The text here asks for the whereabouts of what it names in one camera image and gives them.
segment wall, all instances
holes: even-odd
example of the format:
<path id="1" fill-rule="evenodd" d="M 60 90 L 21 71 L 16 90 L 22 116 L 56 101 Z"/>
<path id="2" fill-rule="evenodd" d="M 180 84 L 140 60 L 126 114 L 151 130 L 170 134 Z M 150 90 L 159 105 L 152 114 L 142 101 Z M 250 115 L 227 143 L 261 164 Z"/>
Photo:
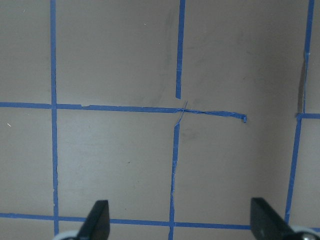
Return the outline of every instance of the wall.
<path id="1" fill-rule="evenodd" d="M 254 239 L 251 197 L 320 230 L 313 3 L 0 1 L 1 237 L 98 199 L 112 240 Z"/>

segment vertical tape strip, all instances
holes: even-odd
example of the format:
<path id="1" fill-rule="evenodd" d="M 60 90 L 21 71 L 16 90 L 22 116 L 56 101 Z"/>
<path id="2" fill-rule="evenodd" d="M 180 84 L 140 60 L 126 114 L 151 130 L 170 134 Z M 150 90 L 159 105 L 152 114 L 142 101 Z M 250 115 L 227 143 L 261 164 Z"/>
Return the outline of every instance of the vertical tape strip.
<path id="1" fill-rule="evenodd" d="M 295 136 L 294 136 L 294 145 L 293 145 L 293 153 L 292 153 L 292 162 L 291 162 L 289 187 L 288 187 L 288 194 L 287 194 L 286 206 L 285 206 L 285 217 L 284 217 L 284 220 L 287 223 L 289 223 L 289 219 L 290 219 L 292 196 L 293 196 L 293 193 L 294 193 L 294 184 L 295 184 L 297 161 L 298 161 L 298 152 L 299 152 L 299 143 L 300 143 L 301 124 L 302 124 L 302 116 L 299 114 L 297 116 L 297 123 L 296 123 L 296 128 L 295 128 Z"/>
<path id="2" fill-rule="evenodd" d="M 176 56 L 176 83 L 175 97 L 181 99 L 181 76 L 182 76 L 182 58 L 184 46 L 184 31 L 185 31 L 185 9 L 186 0 L 180 0 L 179 7 L 179 26 L 178 26 L 178 50 Z"/>
<path id="3" fill-rule="evenodd" d="M 176 168 L 178 163 L 178 150 L 179 150 L 179 132 L 180 132 L 180 121 L 174 126 L 174 135 L 173 135 L 173 155 L 172 155 L 172 173 L 171 173 L 171 191 L 170 191 L 170 214 L 169 214 L 169 236 L 168 240 L 174 239 L 174 228 L 175 228 L 175 201 L 174 201 L 174 192 L 175 192 L 175 177 L 176 177 Z"/>
<path id="4" fill-rule="evenodd" d="M 59 233 L 58 151 L 57 151 L 57 92 L 56 92 L 56 0 L 50 0 L 51 50 L 51 120 L 52 120 L 52 173 L 54 235 Z"/>
<path id="5" fill-rule="evenodd" d="M 315 0 L 309 0 L 308 16 L 306 20 L 306 30 L 305 30 L 305 42 L 304 42 L 305 73 L 304 73 L 304 83 L 303 83 L 303 113 L 306 113 L 307 77 L 308 77 L 309 56 L 310 56 L 312 21 L 314 17 L 314 6 L 315 6 Z"/>

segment white surface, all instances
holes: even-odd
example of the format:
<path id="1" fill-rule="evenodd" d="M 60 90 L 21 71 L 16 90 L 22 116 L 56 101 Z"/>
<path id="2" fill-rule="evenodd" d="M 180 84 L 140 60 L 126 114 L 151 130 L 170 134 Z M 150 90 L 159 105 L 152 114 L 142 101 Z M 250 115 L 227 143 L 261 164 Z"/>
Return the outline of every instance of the white surface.
<path id="1" fill-rule="evenodd" d="M 174 240 L 254 240 L 249 230 L 176 227 Z"/>
<path id="2" fill-rule="evenodd" d="M 312 111 L 320 110 L 319 4 L 307 102 Z M 57 102 L 181 108 L 188 100 L 192 109 L 248 114 L 246 124 L 184 115 L 175 220 L 247 225 L 251 197 L 264 197 L 283 216 L 307 8 L 307 0 L 186 1 L 178 100 L 179 0 L 57 0 Z M 0 101 L 50 103 L 49 1 L 3 0 L 0 13 Z M 59 215 L 86 217 L 97 199 L 109 199 L 111 218 L 168 221 L 179 116 L 58 110 Z M 318 121 L 308 121 L 310 126 L 302 126 L 291 220 L 320 227 L 320 132 Z M 52 216 L 51 132 L 48 109 L 0 108 L 0 212 Z M 45 230 L 37 235 L 41 226 Z M 19 239 L 20 229 L 29 231 L 29 239 L 42 240 L 45 232 L 53 237 L 52 221 L 10 220 L 0 239 Z M 111 225 L 111 237 L 121 240 L 168 239 L 168 233 L 168 227 Z M 175 239 L 197 237 L 252 236 L 245 230 L 175 229 Z"/>
<path id="3" fill-rule="evenodd" d="M 304 119 L 301 126 L 290 224 L 318 228 L 320 225 L 320 120 Z"/>
<path id="4" fill-rule="evenodd" d="M 61 231 L 79 229 L 82 222 L 60 221 Z M 111 224 L 108 240 L 167 240 L 169 227 L 166 226 L 144 226 L 128 224 Z"/>
<path id="5" fill-rule="evenodd" d="M 284 217 L 295 120 L 250 116 L 248 123 L 186 114 L 175 176 L 175 220 L 250 223 L 250 200 L 265 198 Z"/>
<path id="6" fill-rule="evenodd" d="M 86 217 L 108 199 L 114 219 L 169 220 L 179 114 L 58 111 L 59 210 Z"/>
<path id="7" fill-rule="evenodd" d="M 50 1 L 0 1 L 0 102 L 50 103 Z"/>
<path id="8" fill-rule="evenodd" d="M 53 214 L 51 111 L 0 108 L 0 213 Z"/>
<path id="9" fill-rule="evenodd" d="M 53 221 L 0 218 L 2 240 L 52 240 L 53 235 Z"/>
<path id="10" fill-rule="evenodd" d="M 179 0 L 58 0 L 63 104 L 177 107 Z"/>

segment blue tape line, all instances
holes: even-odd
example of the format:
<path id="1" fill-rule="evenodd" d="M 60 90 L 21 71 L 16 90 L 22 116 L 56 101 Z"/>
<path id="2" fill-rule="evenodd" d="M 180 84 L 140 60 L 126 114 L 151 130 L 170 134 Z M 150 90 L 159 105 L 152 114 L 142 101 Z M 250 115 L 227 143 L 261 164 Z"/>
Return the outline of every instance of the blue tape line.
<path id="1" fill-rule="evenodd" d="M 27 102 L 0 102 L 0 108 L 51 109 L 51 104 Z"/>
<path id="2" fill-rule="evenodd" d="M 95 111 L 114 111 L 114 112 L 138 112 L 138 113 L 165 113 L 174 114 L 178 108 L 171 107 L 145 107 L 145 106 L 107 106 L 107 105 L 89 105 L 79 104 L 57 104 L 58 109 L 69 110 L 95 110 Z"/>
<path id="3" fill-rule="evenodd" d="M 53 101 L 56 101 L 56 94 L 53 95 Z M 135 113 L 163 113 L 176 114 L 186 112 L 192 114 L 206 114 L 220 117 L 231 117 L 247 122 L 245 114 L 231 111 L 201 111 L 194 109 L 174 108 L 174 107 L 149 107 L 149 106 L 108 106 L 108 105 L 89 105 L 82 106 L 80 104 L 45 104 L 45 103 L 27 103 L 27 102 L 0 102 L 0 108 L 27 108 L 27 109 L 68 109 L 68 110 L 92 110 L 92 111 L 112 111 L 112 112 L 135 112 Z"/>
<path id="4" fill-rule="evenodd" d="M 176 169 L 177 169 L 178 153 L 179 153 L 179 132 L 180 132 L 180 121 L 181 121 L 181 119 L 182 119 L 182 115 L 181 115 L 179 121 L 174 126 L 174 135 L 173 135 L 173 156 L 172 156 L 171 190 L 170 190 L 170 212 L 169 212 L 170 231 L 169 231 L 169 235 L 168 235 L 168 240 L 173 240 L 174 239 L 174 228 L 175 228 L 174 192 L 175 192 L 175 177 L 176 177 Z"/>
<path id="5" fill-rule="evenodd" d="M 31 215 L 31 214 L 19 214 L 19 213 L 0 213 L 0 218 L 8 219 L 33 219 L 33 220 L 54 220 L 53 216 L 45 215 Z"/>
<path id="6" fill-rule="evenodd" d="M 192 114 L 206 114 L 220 117 L 231 117 L 243 120 L 247 122 L 247 116 L 245 114 L 231 112 L 231 111 L 200 111 L 185 108 L 173 108 L 173 107 L 148 107 L 148 106 L 107 106 L 107 105 L 89 105 L 82 106 L 80 104 L 57 104 L 57 109 L 69 109 L 69 110 L 94 110 L 94 111 L 114 111 L 114 112 L 136 112 L 136 113 L 164 113 L 175 114 L 178 112 L 186 112 Z"/>
<path id="7" fill-rule="evenodd" d="M 51 50 L 51 120 L 52 120 L 52 173 L 54 235 L 59 233 L 58 201 L 58 142 L 57 142 L 57 92 L 56 92 L 56 0 L 50 0 L 50 50 Z"/>
<path id="8" fill-rule="evenodd" d="M 48 220 L 53 221 L 53 216 L 45 215 L 31 215 L 18 213 L 0 213 L 0 218 L 9 219 L 31 219 L 31 220 Z M 84 222 L 85 217 L 60 216 L 59 221 L 66 222 Z M 111 224 L 125 224 L 125 225 L 144 225 L 144 226 L 163 226 L 169 227 L 172 223 L 167 221 L 148 221 L 148 220 L 131 220 L 131 219 L 110 219 Z M 182 228 L 202 228 L 202 229 L 234 229 L 234 230 L 250 230 L 249 225 L 235 225 L 235 224 L 217 224 L 217 223 L 198 223 L 198 222 L 174 222 L 174 227 Z M 310 227 L 316 232 L 320 232 L 320 227 Z"/>
<path id="9" fill-rule="evenodd" d="M 59 221 L 66 221 L 66 222 L 84 222 L 86 220 L 85 217 L 77 217 L 77 216 L 59 216 Z"/>
<path id="10" fill-rule="evenodd" d="M 285 206 L 284 220 L 286 223 L 289 223 L 292 197 L 293 197 L 293 193 L 294 193 L 294 184 L 295 184 L 298 152 L 299 152 L 299 143 L 300 143 L 301 124 L 302 124 L 302 119 L 300 118 L 300 115 L 298 115 L 296 128 L 295 128 L 290 179 L 289 179 L 288 193 L 287 193 L 286 206 Z"/>
<path id="11" fill-rule="evenodd" d="M 304 73 L 304 83 L 303 83 L 303 113 L 306 112 L 306 100 L 307 100 L 306 89 L 307 89 L 307 76 L 308 76 L 308 68 L 309 68 L 312 21 L 314 17 L 314 6 L 315 6 L 315 0 L 309 0 L 308 16 L 306 20 L 306 30 L 305 30 L 305 42 L 304 42 L 305 73 Z"/>
<path id="12" fill-rule="evenodd" d="M 311 227 L 311 229 L 317 233 L 320 233 L 320 227 Z"/>
<path id="13" fill-rule="evenodd" d="M 145 225 L 145 226 L 169 226 L 167 221 L 148 221 L 148 220 L 130 220 L 130 219 L 110 219 L 111 224 Z"/>
<path id="14" fill-rule="evenodd" d="M 186 0 L 180 0 L 179 7 L 179 26 L 178 26 L 178 49 L 176 55 L 176 83 L 175 97 L 181 99 L 181 75 L 182 75 L 182 59 L 184 48 L 184 30 L 185 30 L 185 10 Z"/>
<path id="15" fill-rule="evenodd" d="M 234 224 L 176 222 L 175 226 L 176 227 L 185 227 L 185 228 L 203 228 L 203 229 L 250 230 L 250 226 L 249 225 L 234 225 Z"/>
<path id="16" fill-rule="evenodd" d="M 320 119 L 320 113 L 300 113 L 297 115 L 300 119 Z"/>

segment clamp jaw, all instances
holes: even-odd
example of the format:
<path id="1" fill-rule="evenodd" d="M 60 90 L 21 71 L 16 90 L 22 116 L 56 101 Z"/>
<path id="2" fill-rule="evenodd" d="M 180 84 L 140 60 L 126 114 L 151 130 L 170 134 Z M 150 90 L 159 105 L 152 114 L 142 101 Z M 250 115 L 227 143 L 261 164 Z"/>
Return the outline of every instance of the clamp jaw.
<path id="1" fill-rule="evenodd" d="M 261 197 L 251 199 L 250 226 L 256 240 L 320 240 L 311 229 L 295 232 Z"/>
<path id="2" fill-rule="evenodd" d="M 109 205 L 107 200 L 96 201 L 76 236 L 59 240 L 107 240 L 110 233 Z"/>
<path id="3" fill-rule="evenodd" d="M 311 229 L 295 232 L 261 197 L 251 199 L 250 227 L 256 240 L 320 240 Z M 107 200 L 96 201 L 79 232 L 54 240 L 107 240 L 110 233 Z"/>

